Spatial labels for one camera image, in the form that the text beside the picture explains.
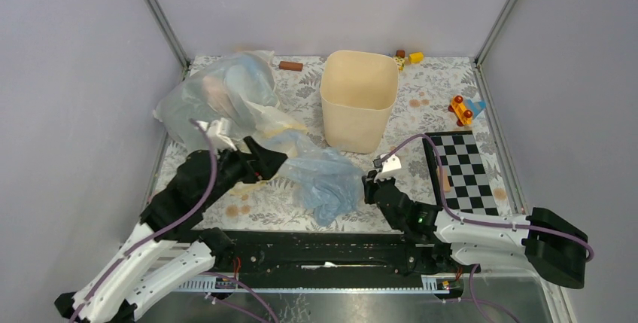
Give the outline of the light blue trash bag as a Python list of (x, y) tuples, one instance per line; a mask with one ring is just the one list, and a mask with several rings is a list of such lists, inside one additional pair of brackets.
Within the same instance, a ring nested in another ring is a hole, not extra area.
[(278, 175), (295, 184), (296, 200), (312, 211), (318, 225), (327, 227), (356, 210), (363, 198), (363, 170), (339, 151), (316, 145), (299, 130), (285, 130), (263, 144), (287, 155)]

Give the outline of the translucent white yellow trash bag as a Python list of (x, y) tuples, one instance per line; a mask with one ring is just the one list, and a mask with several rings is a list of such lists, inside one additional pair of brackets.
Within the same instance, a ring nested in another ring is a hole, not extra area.
[(203, 123), (208, 135), (212, 124), (224, 127), (223, 138), (237, 144), (253, 137), (267, 148), (291, 157), (311, 146), (308, 130), (283, 109), (272, 67), (271, 50), (248, 50), (210, 61), (163, 97), (153, 117), (166, 128), (176, 145), (187, 152), (206, 149), (207, 140), (191, 124)]

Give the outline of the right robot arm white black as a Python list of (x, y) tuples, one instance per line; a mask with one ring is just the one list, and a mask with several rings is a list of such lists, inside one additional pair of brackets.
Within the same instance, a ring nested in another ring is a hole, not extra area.
[(363, 176), (364, 201), (379, 208), (390, 227), (414, 243), (437, 245), (431, 260), (438, 270), (509, 265), (537, 273), (565, 288), (585, 286), (588, 236), (553, 211), (529, 215), (477, 215), (447, 212), (442, 206), (411, 200), (394, 178)]

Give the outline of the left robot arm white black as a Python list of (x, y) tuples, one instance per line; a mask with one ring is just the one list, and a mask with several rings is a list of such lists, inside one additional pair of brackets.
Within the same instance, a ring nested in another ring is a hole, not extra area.
[(244, 140), (249, 151), (213, 148), (194, 151), (140, 215), (128, 240), (97, 277), (79, 291), (60, 294), (59, 314), (71, 322), (134, 321), (143, 308), (189, 278), (233, 261), (234, 244), (219, 228), (203, 230), (186, 254), (142, 277), (160, 255), (173, 248), (203, 219), (203, 213), (238, 183), (273, 178), (288, 156)]

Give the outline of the beige plastic trash bin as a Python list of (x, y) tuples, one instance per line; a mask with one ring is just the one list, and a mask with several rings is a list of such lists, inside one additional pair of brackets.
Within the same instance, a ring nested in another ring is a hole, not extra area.
[(341, 151), (371, 154), (381, 143), (398, 94), (399, 69), (385, 55), (331, 53), (321, 77), (324, 137)]

